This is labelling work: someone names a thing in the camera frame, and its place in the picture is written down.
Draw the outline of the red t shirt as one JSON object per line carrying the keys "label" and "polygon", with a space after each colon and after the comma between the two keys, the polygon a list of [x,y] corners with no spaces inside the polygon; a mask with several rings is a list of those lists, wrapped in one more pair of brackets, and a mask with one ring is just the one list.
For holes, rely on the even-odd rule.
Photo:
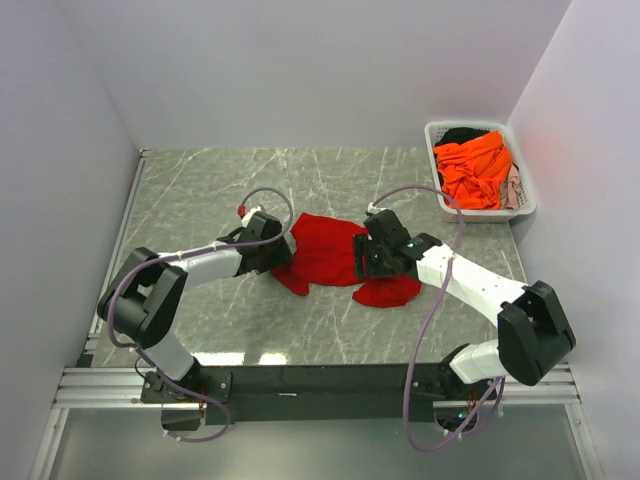
{"label": "red t shirt", "polygon": [[358,287],[357,303],[380,309],[402,307],[417,297],[422,284],[407,275],[390,278],[358,278],[355,274],[353,237],[366,229],[356,223],[303,213],[290,230],[296,250],[292,261],[271,275],[299,296],[310,293],[312,284]]}

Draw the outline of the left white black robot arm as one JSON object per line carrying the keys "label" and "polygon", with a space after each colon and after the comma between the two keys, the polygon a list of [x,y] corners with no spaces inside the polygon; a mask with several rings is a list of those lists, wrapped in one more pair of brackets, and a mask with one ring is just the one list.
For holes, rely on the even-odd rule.
{"label": "left white black robot arm", "polygon": [[114,304],[113,330],[132,340],[166,375],[164,389],[173,399],[186,402],[199,392],[200,364],[172,331],[183,293],[220,279],[262,274],[291,259],[281,222],[254,209],[205,253],[135,249],[100,298],[96,313],[107,321]]}

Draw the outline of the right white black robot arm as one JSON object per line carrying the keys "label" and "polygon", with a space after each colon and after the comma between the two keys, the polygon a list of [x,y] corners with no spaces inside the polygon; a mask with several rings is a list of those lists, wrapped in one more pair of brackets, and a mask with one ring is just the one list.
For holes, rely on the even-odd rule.
{"label": "right white black robot arm", "polygon": [[495,377],[534,386],[575,348],[558,295],[547,283],[508,279],[427,233],[412,236],[388,209],[369,216],[364,227],[353,238],[357,276],[407,275],[462,301],[497,330],[496,339],[462,345],[437,364],[427,383],[441,398],[460,399]]}

